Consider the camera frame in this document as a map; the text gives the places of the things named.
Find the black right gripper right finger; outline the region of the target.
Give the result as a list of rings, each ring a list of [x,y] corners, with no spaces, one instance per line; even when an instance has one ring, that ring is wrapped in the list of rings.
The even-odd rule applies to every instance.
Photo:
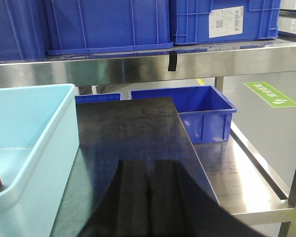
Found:
[[[155,161],[151,178],[153,237],[257,237],[204,192],[177,160]]]

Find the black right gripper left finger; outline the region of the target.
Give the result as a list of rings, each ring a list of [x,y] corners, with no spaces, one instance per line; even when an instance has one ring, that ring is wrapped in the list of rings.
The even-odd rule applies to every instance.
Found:
[[[120,160],[81,237],[147,237],[149,235],[148,171],[140,160]]]

